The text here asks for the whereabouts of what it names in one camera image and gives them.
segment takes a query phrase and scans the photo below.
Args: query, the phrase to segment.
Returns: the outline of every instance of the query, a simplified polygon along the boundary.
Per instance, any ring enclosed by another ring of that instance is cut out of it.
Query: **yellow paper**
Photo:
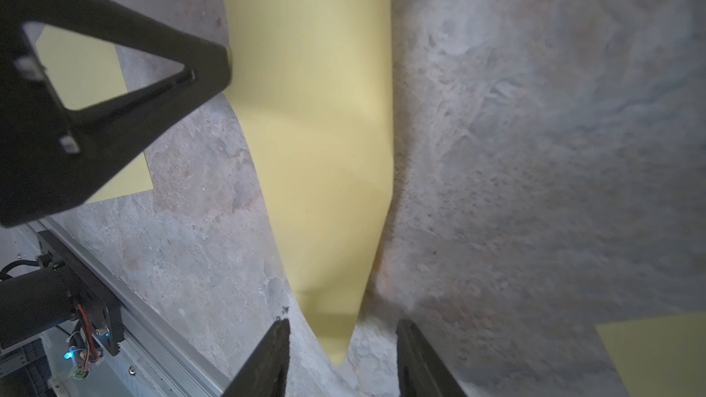
[[[393,188],[390,0],[224,0],[225,91],[289,284],[345,358]]]
[[[632,397],[706,396],[706,312],[596,329]]]
[[[68,109],[83,109],[127,92],[113,43],[46,26],[36,47],[51,84]],[[145,154],[140,154],[86,202],[152,189]]]

